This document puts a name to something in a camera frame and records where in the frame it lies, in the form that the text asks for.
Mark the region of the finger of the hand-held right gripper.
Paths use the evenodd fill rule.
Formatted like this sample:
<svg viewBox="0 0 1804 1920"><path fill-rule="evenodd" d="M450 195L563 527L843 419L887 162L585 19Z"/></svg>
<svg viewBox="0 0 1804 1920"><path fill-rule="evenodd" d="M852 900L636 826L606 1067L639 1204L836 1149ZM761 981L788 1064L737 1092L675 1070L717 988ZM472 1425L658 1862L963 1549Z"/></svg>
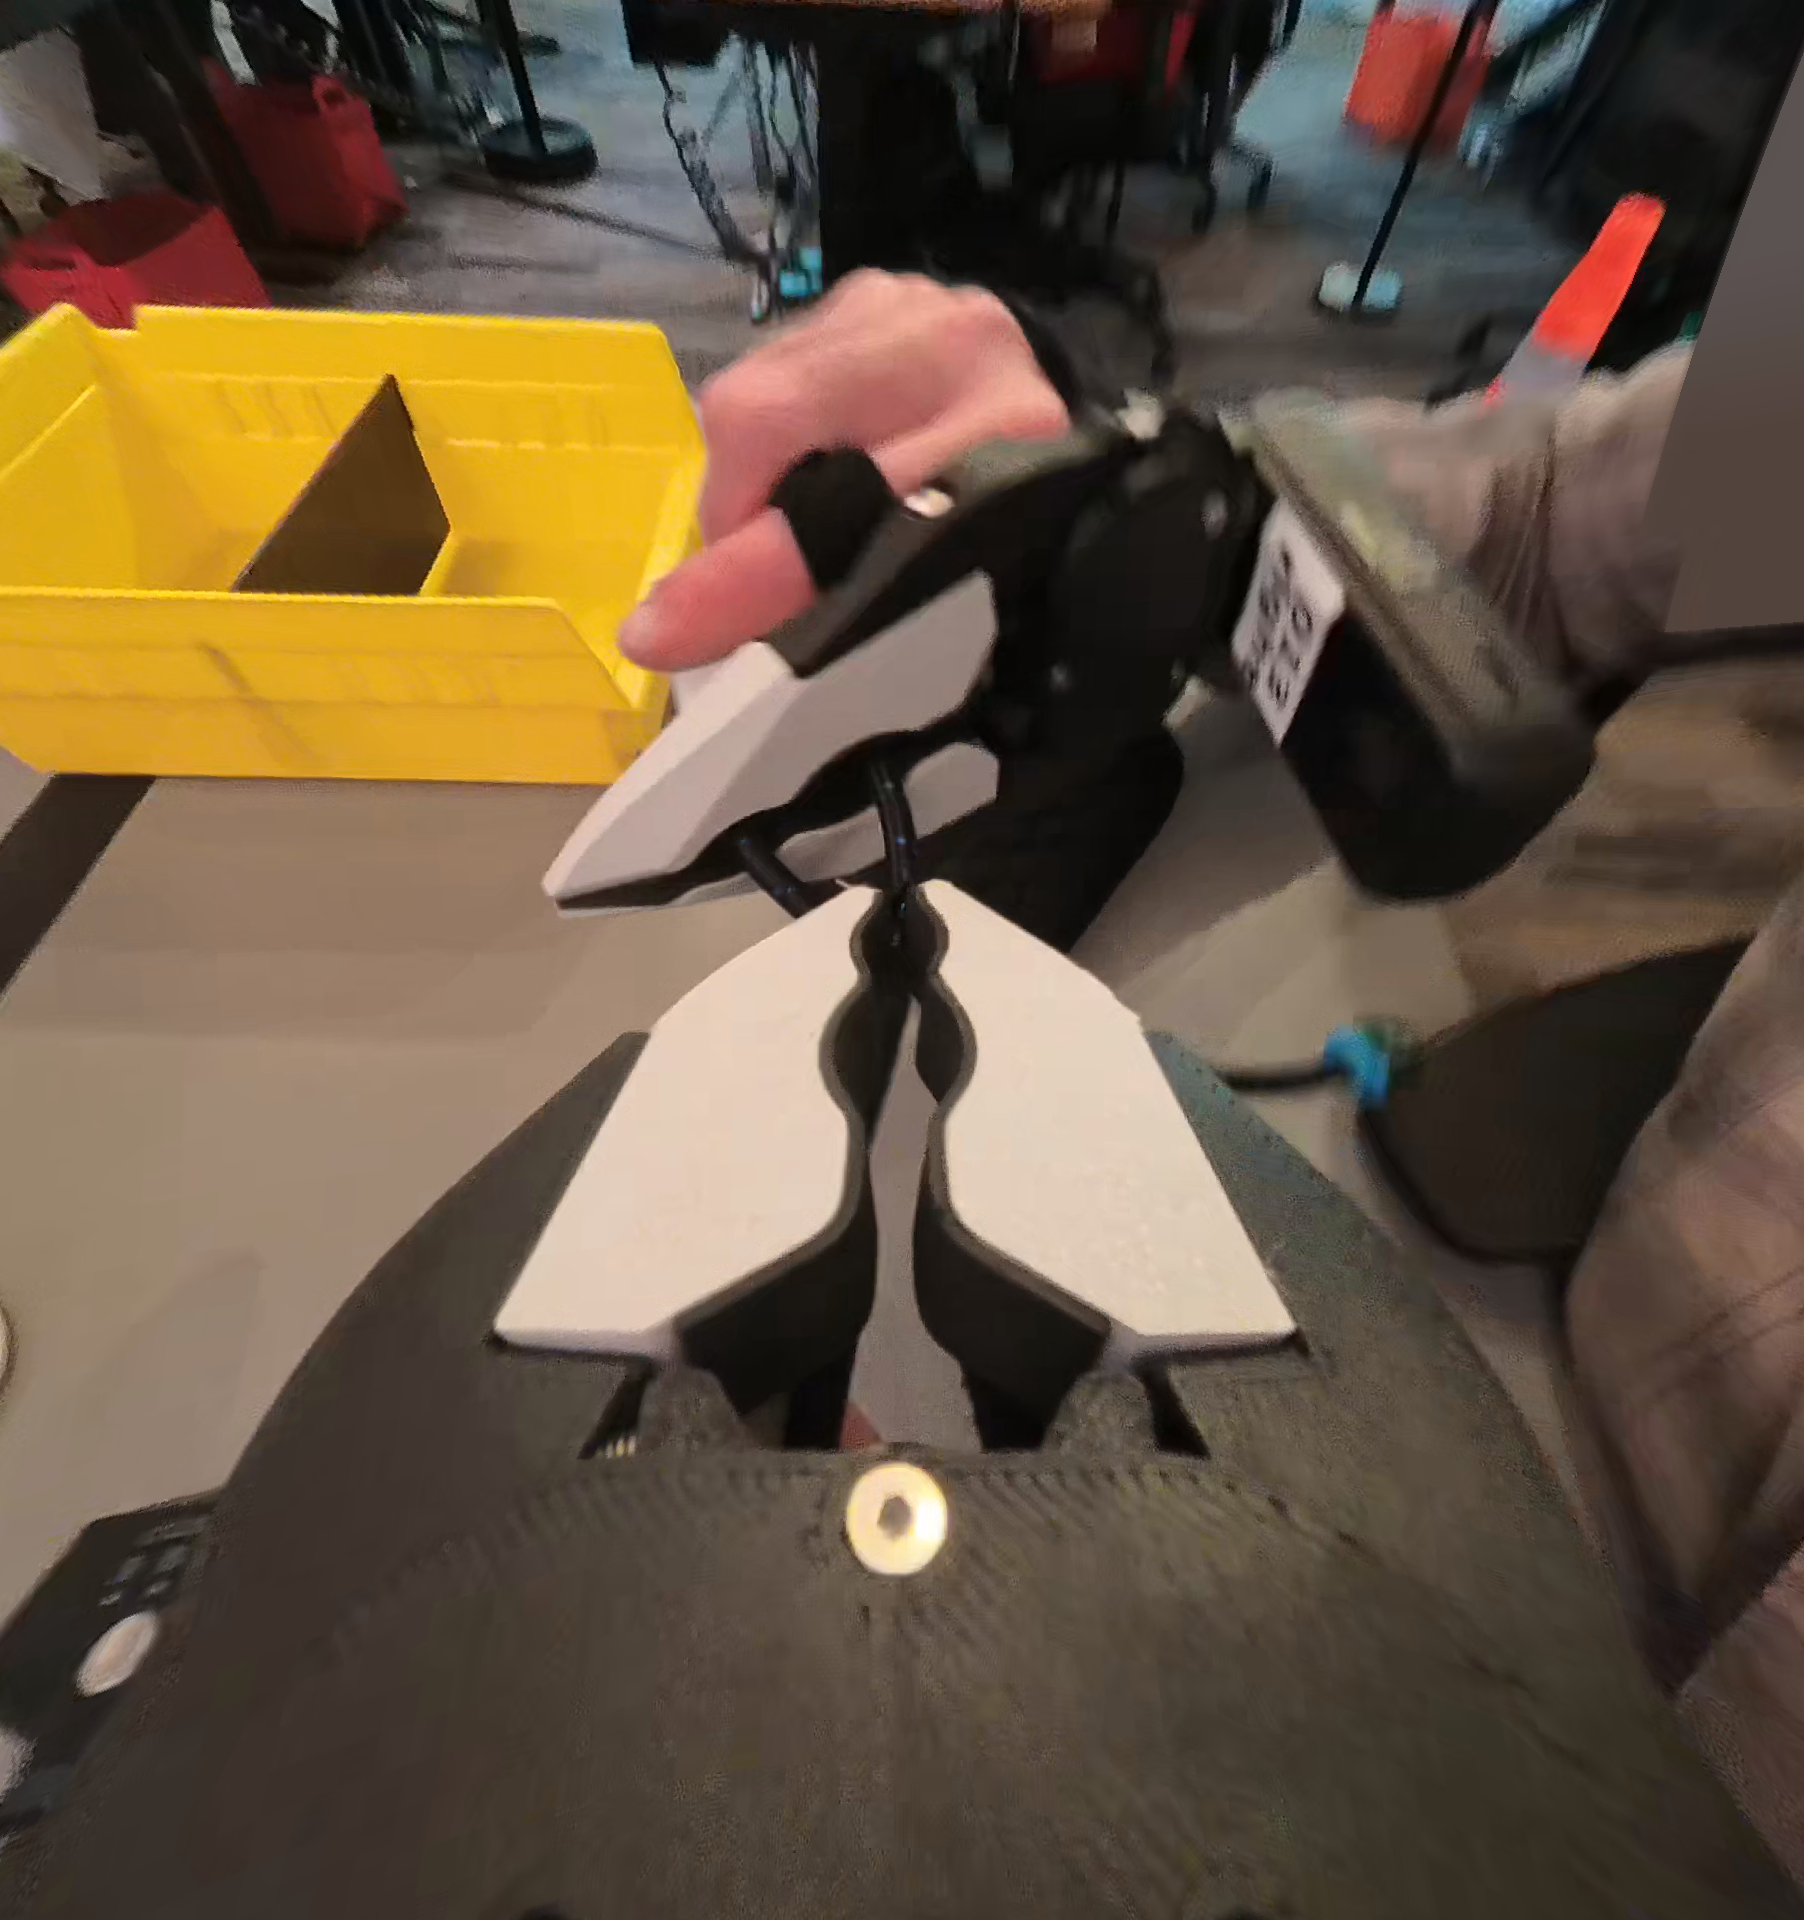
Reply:
<svg viewBox="0 0 1804 1920"><path fill-rule="evenodd" d="M882 867L870 767L870 758L843 760L778 814L772 846L793 876L822 882ZM998 758L979 744L946 744L915 760L891 750L887 767L901 782L918 838L960 824L998 793Z"/></svg>
<svg viewBox="0 0 1804 1920"><path fill-rule="evenodd" d="M994 644L994 586L967 577L807 677L769 641L740 647L591 805L544 876L547 897L612 911L658 882L675 900L718 842L857 753L930 745L976 696Z"/></svg>

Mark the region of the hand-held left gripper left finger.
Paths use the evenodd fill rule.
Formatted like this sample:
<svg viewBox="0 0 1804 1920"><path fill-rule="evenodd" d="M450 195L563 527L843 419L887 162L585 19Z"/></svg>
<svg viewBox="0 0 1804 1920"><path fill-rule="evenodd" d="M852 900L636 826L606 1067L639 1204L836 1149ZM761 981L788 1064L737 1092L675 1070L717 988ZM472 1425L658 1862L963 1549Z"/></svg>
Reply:
<svg viewBox="0 0 1804 1920"><path fill-rule="evenodd" d="M526 1356L711 1376L837 1450L881 1291L870 1136L906 1025L881 888L727 960L639 1039L493 1322Z"/></svg>

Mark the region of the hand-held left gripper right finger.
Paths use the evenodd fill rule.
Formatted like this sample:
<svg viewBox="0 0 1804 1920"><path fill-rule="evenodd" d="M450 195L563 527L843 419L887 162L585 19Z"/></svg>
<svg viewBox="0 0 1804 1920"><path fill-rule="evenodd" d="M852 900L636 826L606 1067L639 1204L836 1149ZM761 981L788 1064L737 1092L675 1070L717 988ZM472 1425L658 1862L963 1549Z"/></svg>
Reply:
<svg viewBox="0 0 1804 1920"><path fill-rule="evenodd" d="M1299 1326L1146 1024L952 882L909 900L933 1097L915 1310L982 1450L1039 1450L1097 1376L1299 1350Z"/></svg>

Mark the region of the person's right hand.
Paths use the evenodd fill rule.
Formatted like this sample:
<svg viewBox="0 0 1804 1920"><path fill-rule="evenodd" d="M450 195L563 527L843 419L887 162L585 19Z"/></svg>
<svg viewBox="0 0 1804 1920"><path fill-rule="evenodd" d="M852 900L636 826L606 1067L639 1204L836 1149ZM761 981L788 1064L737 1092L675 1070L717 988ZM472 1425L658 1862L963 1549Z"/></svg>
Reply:
<svg viewBox="0 0 1804 1920"><path fill-rule="evenodd" d="M778 484L810 453L852 447L912 492L986 442L1070 426L1077 368L1007 302L918 274L857 273L805 320L714 375L700 547L620 626L629 662L699 671L769 635L816 598Z"/></svg>

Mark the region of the black mouse pad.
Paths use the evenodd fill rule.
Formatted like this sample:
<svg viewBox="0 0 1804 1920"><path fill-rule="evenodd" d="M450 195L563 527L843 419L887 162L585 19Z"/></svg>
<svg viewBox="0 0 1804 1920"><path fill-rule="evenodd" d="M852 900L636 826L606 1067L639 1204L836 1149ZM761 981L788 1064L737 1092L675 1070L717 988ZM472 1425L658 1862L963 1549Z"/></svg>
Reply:
<svg viewBox="0 0 1804 1920"><path fill-rule="evenodd" d="M1447 1030L1359 1116L1386 1188L1443 1249L1566 1279L1747 948L1663 952Z"/></svg>

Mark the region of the wooden-edged desk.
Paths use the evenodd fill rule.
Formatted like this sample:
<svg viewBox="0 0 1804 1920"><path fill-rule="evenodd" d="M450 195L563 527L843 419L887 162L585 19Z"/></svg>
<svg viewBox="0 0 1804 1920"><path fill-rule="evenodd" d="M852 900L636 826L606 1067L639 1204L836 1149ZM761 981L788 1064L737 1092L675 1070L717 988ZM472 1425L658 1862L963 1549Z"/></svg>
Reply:
<svg viewBox="0 0 1804 1920"><path fill-rule="evenodd" d="M627 4L632 65L721 253L781 317L860 270L1103 302L1161 363L1161 273L1118 244L1133 173L1189 182L1192 234L1274 159L1240 112L1299 4Z"/></svg>

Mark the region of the orange traffic cone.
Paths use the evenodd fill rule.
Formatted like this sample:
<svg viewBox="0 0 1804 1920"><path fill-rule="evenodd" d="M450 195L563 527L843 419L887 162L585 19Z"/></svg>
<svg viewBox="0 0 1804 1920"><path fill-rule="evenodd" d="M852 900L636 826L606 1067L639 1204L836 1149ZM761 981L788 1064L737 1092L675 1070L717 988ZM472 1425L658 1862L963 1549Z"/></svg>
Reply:
<svg viewBox="0 0 1804 1920"><path fill-rule="evenodd" d="M1562 398L1580 384L1651 252L1663 204L1623 197L1484 389L1484 402Z"/></svg>

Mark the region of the orange bin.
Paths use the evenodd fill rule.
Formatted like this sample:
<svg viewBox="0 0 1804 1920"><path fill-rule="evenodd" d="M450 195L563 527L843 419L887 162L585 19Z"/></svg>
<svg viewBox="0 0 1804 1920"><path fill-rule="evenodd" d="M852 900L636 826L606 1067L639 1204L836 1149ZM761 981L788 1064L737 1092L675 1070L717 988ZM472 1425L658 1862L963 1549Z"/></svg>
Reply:
<svg viewBox="0 0 1804 1920"><path fill-rule="evenodd" d="M1490 65L1490 30L1495 15L1475 7L1379 4L1344 97L1349 132L1383 150L1407 150L1462 41L1463 53L1431 132L1435 152L1458 152Z"/></svg>

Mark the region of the yellow plastic bin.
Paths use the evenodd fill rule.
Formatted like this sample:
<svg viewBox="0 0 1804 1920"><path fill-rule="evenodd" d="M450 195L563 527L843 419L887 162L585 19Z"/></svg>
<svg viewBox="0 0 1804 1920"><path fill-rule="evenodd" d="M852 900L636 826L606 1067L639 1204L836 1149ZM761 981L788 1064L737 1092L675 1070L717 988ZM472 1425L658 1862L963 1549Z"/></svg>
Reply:
<svg viewBox="0 0 1804 1920"><path fill-rule="evenodd" d="M395 384L445 533L411 593L242 569ZM654 322L75 307L0 349L0 750L41 775L612 784L669 682L617 650L699 544Z"/></svg>

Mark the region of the red storage bin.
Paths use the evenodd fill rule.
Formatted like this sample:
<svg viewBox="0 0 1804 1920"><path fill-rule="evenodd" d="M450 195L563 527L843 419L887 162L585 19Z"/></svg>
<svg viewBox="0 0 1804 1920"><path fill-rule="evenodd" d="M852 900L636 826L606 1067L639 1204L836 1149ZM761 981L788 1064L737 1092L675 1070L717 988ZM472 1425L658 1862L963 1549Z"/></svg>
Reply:
<svg viewBox="0 0 1804 1920"><path fill-rule="evenodd" d="M216 104L287 241L360 253L409 217L369 104L330 76L238 82L207 65Z"/></svg>
<svg viewBox="0 0 1804 1920"><path fill-rule="evenodd" d="M0 284L29 317L69 305L104 329L141 307L271 307L223 208L169 192L69 205L4 252Z"/></svg>

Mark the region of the small black switch box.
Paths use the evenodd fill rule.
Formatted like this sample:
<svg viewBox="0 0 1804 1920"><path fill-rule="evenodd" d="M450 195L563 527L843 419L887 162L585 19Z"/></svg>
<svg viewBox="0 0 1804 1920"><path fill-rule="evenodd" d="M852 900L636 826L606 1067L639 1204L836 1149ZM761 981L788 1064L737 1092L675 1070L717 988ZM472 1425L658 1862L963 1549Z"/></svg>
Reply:
<svg viewBox="0 0 1804 1920"><path fill-rule="evenodd" d="M80 1526L0 1629L0 1729L72 1765L162 1639L216 1495Z"/></svg>

